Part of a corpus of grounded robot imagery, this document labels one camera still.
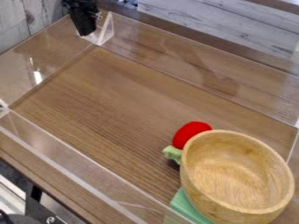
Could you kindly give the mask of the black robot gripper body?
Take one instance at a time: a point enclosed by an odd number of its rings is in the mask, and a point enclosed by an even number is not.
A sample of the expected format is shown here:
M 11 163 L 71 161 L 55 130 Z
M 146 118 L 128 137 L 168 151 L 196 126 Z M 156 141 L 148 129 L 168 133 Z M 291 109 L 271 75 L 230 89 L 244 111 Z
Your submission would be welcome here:
M 62 0 L 67 8 L 98 9 L 96 0 Z

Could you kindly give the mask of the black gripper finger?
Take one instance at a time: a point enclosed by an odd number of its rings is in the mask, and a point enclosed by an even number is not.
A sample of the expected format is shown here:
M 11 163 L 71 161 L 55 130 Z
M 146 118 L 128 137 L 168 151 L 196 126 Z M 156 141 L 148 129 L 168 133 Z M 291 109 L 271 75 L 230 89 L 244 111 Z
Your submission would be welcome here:
M 98 7 L 72 7 L 70 8 L 70 17 L 80 36 L 88 36 L 96 30 Z

